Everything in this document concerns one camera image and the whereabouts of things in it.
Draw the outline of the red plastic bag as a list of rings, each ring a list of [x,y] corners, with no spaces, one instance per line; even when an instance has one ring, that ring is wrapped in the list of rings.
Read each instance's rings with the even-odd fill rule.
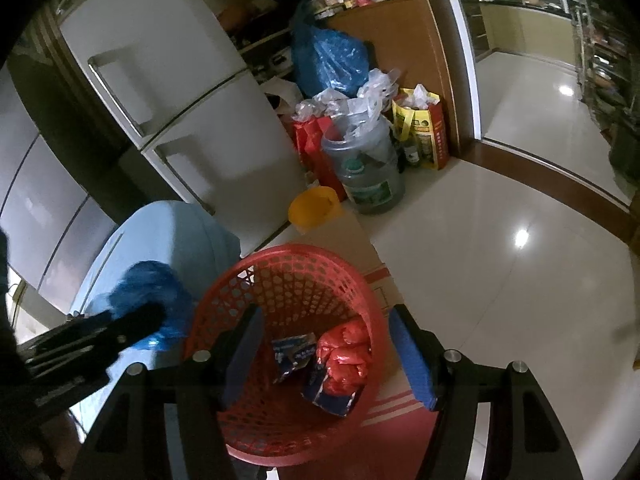
[[[326,368],[330,387],[337,393],[349,394],[363,387],[368,380],[372,363],[370,337],[361,318],[352,318],[323,333],[318,342],[316,357]]]

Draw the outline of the blue foil sachet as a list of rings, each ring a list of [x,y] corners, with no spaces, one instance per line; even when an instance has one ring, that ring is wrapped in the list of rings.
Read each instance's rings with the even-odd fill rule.
[[[316,356],[317,337],[314,333],[276,339],[271,343],[278,366],[274,382],[280,384],[292,373],[302,370]]]

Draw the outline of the metal kitchen rack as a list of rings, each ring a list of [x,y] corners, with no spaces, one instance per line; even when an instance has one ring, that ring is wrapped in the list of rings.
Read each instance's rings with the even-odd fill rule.
[[[608,142],[608,160],[639,182],[639,49],[603,0],[567,0],[582,102]]]

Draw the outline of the red plastic mesh basket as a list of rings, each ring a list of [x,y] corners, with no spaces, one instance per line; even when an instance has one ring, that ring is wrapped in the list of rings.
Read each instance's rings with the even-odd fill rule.
[[[350,263],[326,249],[285,244],[255,252],[222,274],[195,309],[184,356],[210,348],[254,304],[262,341],[239,399],[219,414],[229,454],[244,462],[297,466],[356,436],[381,385],[387,336],[378,300]],[[349,396],[324,391],[331,376],[317,350],[324,334],[361,325],[367,376]]]

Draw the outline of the blue round table cloth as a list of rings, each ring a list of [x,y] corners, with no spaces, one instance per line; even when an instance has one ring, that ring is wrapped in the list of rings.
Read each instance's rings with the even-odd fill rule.
[[[126,367],[140,362],[152,370],[180,361],[194,309],[224,271],[240,260],[239,237],[200,207],[155,202],[138,210],[108,239],[80,285],[70,308],[114,318],[147,301],[165,307],[162,328],[119,353],[107,369],[105,387],[72,408],[83,430],[90,430]]]

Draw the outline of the grey drawer cabinet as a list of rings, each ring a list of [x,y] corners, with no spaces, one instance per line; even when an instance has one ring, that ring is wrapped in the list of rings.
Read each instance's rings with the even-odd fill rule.
[[[9,264],[63,313],[77,299],[116,223],[49,148],[1,69],[1,229]]]

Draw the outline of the cardboard box on floor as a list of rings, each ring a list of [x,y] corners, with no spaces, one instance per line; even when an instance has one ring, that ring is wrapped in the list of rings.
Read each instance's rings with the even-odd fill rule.
[[[354,266],[372,289],[384,318],[388,317],[392,307],[405,302],[356,214],[344,212],[341,217],[299,235],[294,242],[334,252]]]

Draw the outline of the yellow plastic bucket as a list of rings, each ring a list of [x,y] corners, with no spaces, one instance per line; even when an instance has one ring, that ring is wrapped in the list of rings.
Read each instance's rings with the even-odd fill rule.
[[[308,188],[288,206],[288,221],[300,233],[306,234],[344,214],[337,192],[328,186]]]

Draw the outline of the large clear water jug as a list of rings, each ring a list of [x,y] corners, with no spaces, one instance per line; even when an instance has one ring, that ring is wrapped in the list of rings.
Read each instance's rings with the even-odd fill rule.
[[[375,120],[363,114],[333,118],[321,148],[360,214],[388,211],[404,196],[390,122],[383,115]]]

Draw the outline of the silver two-door refrigerator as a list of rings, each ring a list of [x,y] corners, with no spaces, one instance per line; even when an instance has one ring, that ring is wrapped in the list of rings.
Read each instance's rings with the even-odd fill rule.
[[[243,254],[285,224],[302,166],[204,0],[79,0],[60,29],[138,152],[239,237]]]

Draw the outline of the red shopping bag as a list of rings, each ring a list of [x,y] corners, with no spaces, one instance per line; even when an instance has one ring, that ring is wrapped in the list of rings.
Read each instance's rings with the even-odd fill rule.
[[[326,133],[337,135],[332,119],[326,116],[313,117],[306,122],[293,122],[294,145],[303,166],[311,171],[322,186],[333,188],[338,199],[347,198],[342,182],[335,174],[329,156],[322,150],[322,140]]]

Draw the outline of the yellow shopping bag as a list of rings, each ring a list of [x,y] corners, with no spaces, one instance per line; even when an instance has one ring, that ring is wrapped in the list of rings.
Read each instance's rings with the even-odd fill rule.
[[[449,160],[444,101],[423,84],[401,88],[392,102],[394,135],[411,167],[444,169]]]

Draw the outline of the white plastic bags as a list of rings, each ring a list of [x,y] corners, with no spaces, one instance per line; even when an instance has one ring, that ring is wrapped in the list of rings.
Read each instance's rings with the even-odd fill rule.
[[[368,80],[361,86],[354,98],[343,92],[327,88],[295,105],[294,122],[308,122],[312,118],[355,117],[360,122],[378,118],[392,107],[392,101],[398,95],[398,79],[401,70],[393,68],[383,72],[378,68],[370,70]]]

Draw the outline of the large blue plastic bag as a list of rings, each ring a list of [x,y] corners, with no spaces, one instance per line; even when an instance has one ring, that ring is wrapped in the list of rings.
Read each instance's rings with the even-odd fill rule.
[[[308,2],[294,14],[292,60],[296,84],[311,98],[333,89],[353,98],[369,80],[370,49],[339,30],[318,27]]]

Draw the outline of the wooden shelf unit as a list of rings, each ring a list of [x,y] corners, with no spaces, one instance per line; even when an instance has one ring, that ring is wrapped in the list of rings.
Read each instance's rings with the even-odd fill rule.
[[[459,156],[472,141],[462,95],[454,81],[454,55],[447,53],[445,29],[433,0],[205,0],[222,28],[234,38],[269,29],[284,30],[292,55],[292,21],[308,2],[318,27],[344,32],[370,49],[370,70],[401,70],[401,88],[423,84],[444,104],[448,152]]]

